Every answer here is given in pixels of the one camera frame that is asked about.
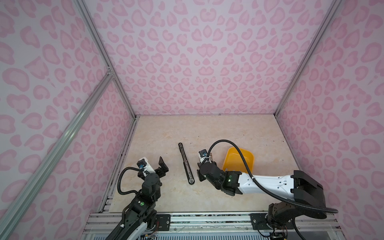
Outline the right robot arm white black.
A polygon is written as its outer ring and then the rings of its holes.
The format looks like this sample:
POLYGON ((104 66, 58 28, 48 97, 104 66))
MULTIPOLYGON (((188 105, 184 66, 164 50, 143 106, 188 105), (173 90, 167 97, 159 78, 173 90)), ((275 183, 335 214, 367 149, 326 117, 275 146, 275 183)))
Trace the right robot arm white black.
MULTIPOLYGON (((198 167, 197 173, 201 182, 208 180, 217 190, 229 196, 265 193, 247 173, 223 171, 215 162, 198 163, 198 167)), ((327 218, 325 212, 315 209, 326 207, 324 189, 306 173, 295 170, 293 175, 255 176, 255 179, 269 192, 281 198, 308 205, 310 208, 298 207, 283 201, 272 203, 269 205, 267 215, 255 220, 254 229, 257 228, 256 224, 261 224, 267 229, 288 227, 293 224, 292 219, 300 216, 319 220, 327 218)))

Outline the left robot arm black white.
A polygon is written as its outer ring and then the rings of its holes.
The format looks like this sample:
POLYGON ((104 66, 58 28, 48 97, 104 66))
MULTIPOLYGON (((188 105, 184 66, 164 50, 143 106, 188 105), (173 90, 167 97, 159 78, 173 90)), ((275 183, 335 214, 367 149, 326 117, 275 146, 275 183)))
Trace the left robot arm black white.
POLYGON ((108 240, 138 240, 146 231, 156 228, 157 211, 156 202, 161 197, 162 183, 160 178, 169 171, 162 157, 159 158, 159 167, 154 169, 148 159, 143 157, 137 162, 137 167, 124 168, 117 181, 119 195, 134 194, 132 201, 122 210, 121 220, 108 235, 108 240), (138 177, 144 182, 138 191, 122 191, 121 183, 126 171, 138 172, 138 177))

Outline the black stapler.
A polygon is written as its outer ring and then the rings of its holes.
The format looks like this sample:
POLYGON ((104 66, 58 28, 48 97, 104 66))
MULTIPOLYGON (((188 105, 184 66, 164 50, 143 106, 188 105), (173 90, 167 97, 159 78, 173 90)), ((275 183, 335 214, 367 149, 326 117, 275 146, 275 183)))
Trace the black stapler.
POLYGON ((183 158, 183 165, 185 168, 188 183, 190 185, 193 185, 195 183, 195 178, 193 176, 193 172, 192 172, 191 167, 189 165, 189 162, 188 162, 185 150, 184 150, 184 146, 182 143, 178 143, 178 146, 179 146, 179 150, 181 152, 182 158, 183 158))

